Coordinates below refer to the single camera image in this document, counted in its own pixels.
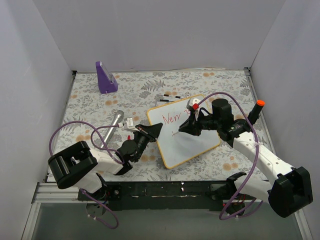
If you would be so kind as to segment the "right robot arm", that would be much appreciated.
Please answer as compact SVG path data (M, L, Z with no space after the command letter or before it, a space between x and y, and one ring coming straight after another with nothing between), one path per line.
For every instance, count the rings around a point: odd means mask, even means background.
M223 211L231 217L245 217L246 207L230 210L234 199L250 196L266 202L280 217L286 218L313 202L310 173L304 167L293 167L284 162L264 145L259 144L253 125L259 118L265 102L258 100L245 119L234 119L232 107L224 98L211 103L212 112L201 107L202 101L191 98L186 104L190 111L188 119L179 127L179 132L200 136L204 130L217 131L221 140L237 150L253 168L258 168L266 180L250 180L250 175L238 172L225 181L225 184L209 195L213 199L227 200Z

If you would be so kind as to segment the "yellow framed whiteboard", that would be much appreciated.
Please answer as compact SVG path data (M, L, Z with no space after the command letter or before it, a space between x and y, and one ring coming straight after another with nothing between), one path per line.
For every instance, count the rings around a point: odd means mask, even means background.
M151 125L163 123L157 145L166 168L173 169L220 145L221 140L215 130L203 130L200 136L180 132L179 126L190 116L186 108L190 97L158 105L147 111Z

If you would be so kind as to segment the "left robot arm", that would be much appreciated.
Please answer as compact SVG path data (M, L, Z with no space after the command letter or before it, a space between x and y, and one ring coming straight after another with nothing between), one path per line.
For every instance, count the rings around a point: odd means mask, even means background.
M129 172L147 145L158 140L163 124L132 125L125 121L114 127L133 132L133 139L125 140L117 150L106 145L102 151L95 150L82 140L58 153L50 153L47 162L59 189L77 187L86 190L95 200L103 199L107 191L102 175L121 176Z

